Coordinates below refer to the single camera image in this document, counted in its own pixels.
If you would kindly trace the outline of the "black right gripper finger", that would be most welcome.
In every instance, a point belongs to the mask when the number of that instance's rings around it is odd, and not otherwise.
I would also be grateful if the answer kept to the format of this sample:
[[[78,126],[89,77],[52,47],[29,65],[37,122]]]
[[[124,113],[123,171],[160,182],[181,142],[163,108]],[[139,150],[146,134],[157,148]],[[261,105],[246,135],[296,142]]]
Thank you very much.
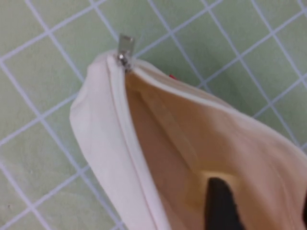
[[[244,230],[233,193],[224,180],[213,177],[208,181],[204,208],[206,230]]]

